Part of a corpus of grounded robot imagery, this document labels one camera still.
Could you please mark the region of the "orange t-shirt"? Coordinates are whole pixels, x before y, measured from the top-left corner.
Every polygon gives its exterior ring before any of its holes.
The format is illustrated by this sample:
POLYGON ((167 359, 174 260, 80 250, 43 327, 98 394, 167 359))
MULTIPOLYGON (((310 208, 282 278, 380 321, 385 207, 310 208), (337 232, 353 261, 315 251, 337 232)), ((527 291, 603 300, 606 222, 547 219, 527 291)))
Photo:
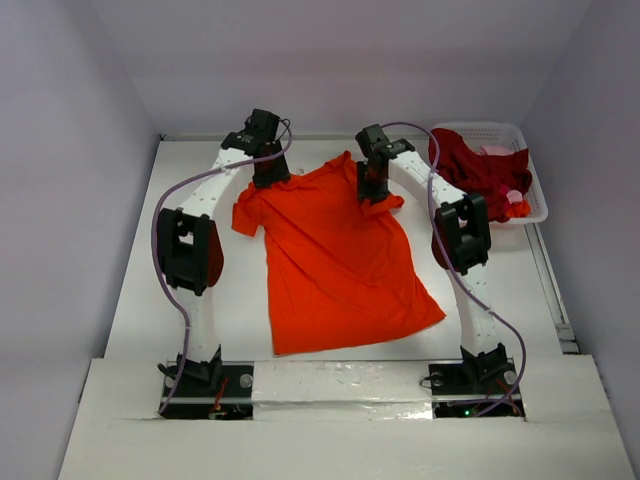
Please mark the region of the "orange t-shirt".
POLYGON ((264 232, 268 311, 276 355, 398 340, 445 319, 415 272, 408 237, 390 195, 357 198, 350 152, 320 168, 239 194, 236 232, 264 232))

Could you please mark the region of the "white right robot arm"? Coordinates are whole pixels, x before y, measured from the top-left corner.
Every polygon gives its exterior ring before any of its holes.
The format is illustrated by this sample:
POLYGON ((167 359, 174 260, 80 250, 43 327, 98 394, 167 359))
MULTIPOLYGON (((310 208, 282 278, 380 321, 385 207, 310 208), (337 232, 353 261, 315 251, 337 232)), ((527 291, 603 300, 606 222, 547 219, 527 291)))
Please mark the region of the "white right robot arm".
POLYGON ((355 139, 364 156, 357 164, 359 200, 374 204, 386 200, 390 182, 409 192, 429 214, 433 255, 454 291, 461 359, 430 365, 431 391, 437 396, 483 396, 489 401, 513 396, 520 376, 499 338, 500 320, 487 295, 491 235, 484 197, 464 192, 438 173, 442 149, 434 136, 429 138, 431 160, 423 159, 405 139, 390 140, 379 124, 363 128, 355 139))

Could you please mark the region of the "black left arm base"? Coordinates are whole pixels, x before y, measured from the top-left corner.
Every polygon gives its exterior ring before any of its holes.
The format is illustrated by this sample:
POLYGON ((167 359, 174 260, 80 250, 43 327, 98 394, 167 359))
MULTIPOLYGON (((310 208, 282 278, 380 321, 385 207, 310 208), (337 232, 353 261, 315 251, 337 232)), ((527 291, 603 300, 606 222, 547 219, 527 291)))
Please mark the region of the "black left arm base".
POLYGON ((251 420, 253 418, 252 363, 226 363, 216 367, 213 385, 189 377, 184 372, 168 405, 163 407, 174 384, 177 367, 164 367, 169 376, 164 378, 159 401, 159 415, 169 420, 251 420))

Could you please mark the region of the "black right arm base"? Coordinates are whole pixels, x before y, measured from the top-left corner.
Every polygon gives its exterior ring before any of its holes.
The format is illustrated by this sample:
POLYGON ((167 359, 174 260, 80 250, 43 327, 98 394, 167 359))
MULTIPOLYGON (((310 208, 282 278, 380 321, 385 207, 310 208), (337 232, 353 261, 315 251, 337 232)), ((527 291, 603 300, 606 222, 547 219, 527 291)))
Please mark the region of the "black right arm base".
POLYGON ((435 418, 525 417, 517 372, 510 364, 486 379, 468 377, 463 365, 434 363, 419 385, 431 394, 435 418))

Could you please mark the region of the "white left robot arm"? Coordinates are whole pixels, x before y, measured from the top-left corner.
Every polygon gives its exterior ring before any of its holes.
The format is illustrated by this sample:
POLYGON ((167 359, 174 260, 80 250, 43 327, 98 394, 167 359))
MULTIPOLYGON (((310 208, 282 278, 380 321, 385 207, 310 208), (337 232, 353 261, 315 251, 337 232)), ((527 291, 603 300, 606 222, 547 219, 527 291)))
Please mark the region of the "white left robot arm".
POLYGON ((166 401, 213 396, 220 390, 222 361, 212 294, 224 255, 216 217, 251 177, 260 185, 289 179, 285 154, 292 140, 290 120, 256 109, 241 130, 224 138, 208 170, 170 187, 156 204, 151 227, 154 270, 184 320, 181 353, 175 364, 159 367, 168 389, 166 401))

